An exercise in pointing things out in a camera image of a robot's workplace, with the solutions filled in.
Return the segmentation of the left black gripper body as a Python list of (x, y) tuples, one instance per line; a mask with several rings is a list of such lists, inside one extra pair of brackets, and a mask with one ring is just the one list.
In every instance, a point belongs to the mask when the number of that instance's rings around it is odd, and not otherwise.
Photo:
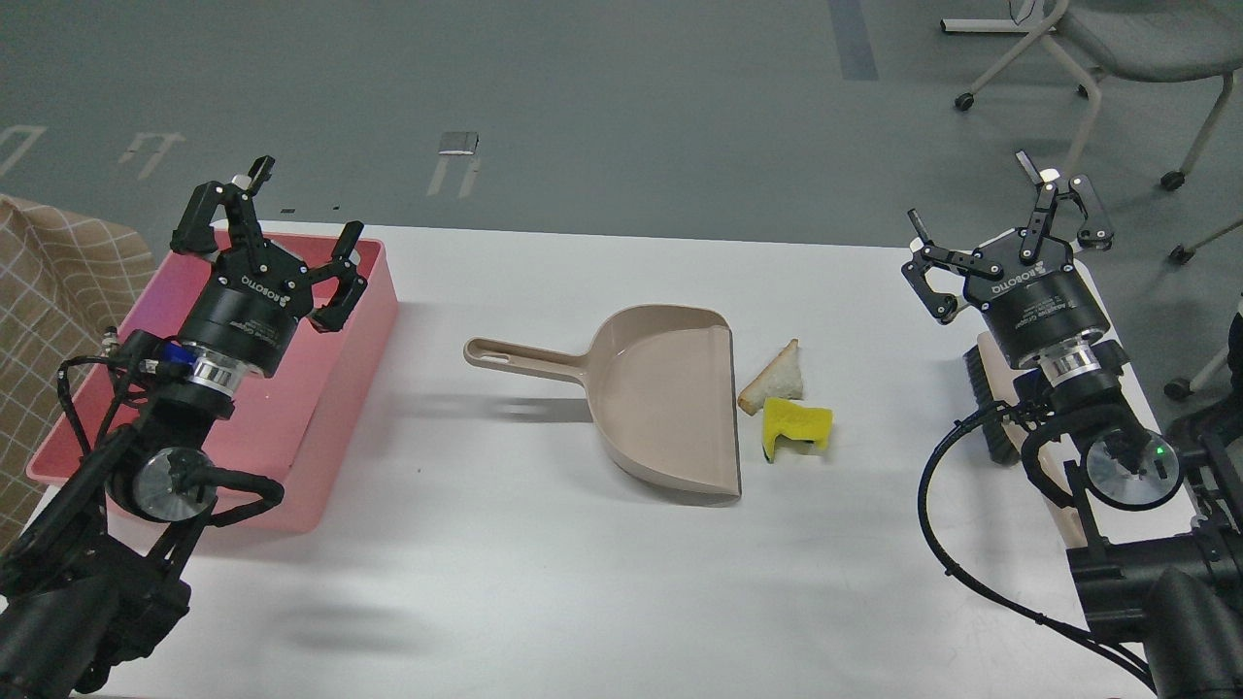
[(242, 249), (218, 252), (208, 284), (181, 323), (181, 345), (226, 354), (271, 378), (314, 295), (302, 257), (278, 243), (265, 243), (261, 251), (267, 257), (257, 272)]

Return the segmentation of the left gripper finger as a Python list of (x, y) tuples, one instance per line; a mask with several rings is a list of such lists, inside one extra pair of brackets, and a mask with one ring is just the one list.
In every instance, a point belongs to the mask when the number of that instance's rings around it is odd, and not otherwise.
[(222, 248), (215, 238), (213, 216), (221, 209), (229, 224), (229, 251), (244, 252), (249, 262), (265, 262), (266, 243), (254, 211), (254, 197), (271, 178), (275, 163), (273, 155), (259, 155), (240, 184), (208, 182), (195, 187), (181, 221), (170, 235), (170, 251), (210, 260), (218, 257)]
[(308, 315), (311, 326), (319, 333), (342, 331), (360, 296), (365, 294), (367, 279), (359, 274), (358, 265), (353, 261), (355, 245), (358, 245), (363, 230), (364, 221), (347, 221), (332, 252), (329, 252), (329, 260), (308, 272), (311, 286), (327, 282), (327, 280), (336, 280), (337, 284), (329, 300), (311, 310)]

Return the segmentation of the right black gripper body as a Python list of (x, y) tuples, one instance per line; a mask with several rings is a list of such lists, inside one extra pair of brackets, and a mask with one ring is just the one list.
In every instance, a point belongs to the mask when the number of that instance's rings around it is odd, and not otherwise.
[(971, 276), (963, 289), (1013, 369), (1035, 367), (1039, 354), (1066, 341), (1086, 338), (1093, 345), (1111, 328), (1074, 265), (1070, 244), (1043, 236), (1025, 261), (1022, 252), (1028, 239), (1030, 234), (1011, 230), (976, 248), (984, 266), (998, 266), (1001, 276)]

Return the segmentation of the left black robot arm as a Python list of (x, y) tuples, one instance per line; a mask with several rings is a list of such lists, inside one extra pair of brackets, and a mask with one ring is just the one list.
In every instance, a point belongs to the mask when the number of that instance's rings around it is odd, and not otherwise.
[(301, 321), (346, 327), (367, 279), (347, 221), (319, 266), (266, 238), (254, 197), (275, 160), (191, 190), (170, 236), (210, 266), (181, 328), (132, 331), (58, 364), (58, 407), (80, 468), (2, 553), (2, 695), (67, 698), (165, 641), (189, 611), (183, 570), (206, 529), (270, 512), (285, 489), (204, 451), (245, 377), (271, 378)]

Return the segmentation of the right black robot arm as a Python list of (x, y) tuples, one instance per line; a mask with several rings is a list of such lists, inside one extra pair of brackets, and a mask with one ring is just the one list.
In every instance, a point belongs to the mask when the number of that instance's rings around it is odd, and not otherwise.
[[(1241, 403), (1158, 429), (1112, 333), (1083, 250), (1112, 226), (1083, 174), (1039, 169), (1025, 224), (963, 251), (916, 238), (906, 282), (938, 323), (973, 308), (965, 354), (976, 409), (921, 473), (916, 512), (945, 573), (976, 595), (1093, 650), (1158, 698), (1241, 695)], [(929, 488), (950, 451), (981, 432), (991, 460), (1021, 466), (1062, 539), (1081, 624), (1008, 598), (960, 565), (935, 534)]]

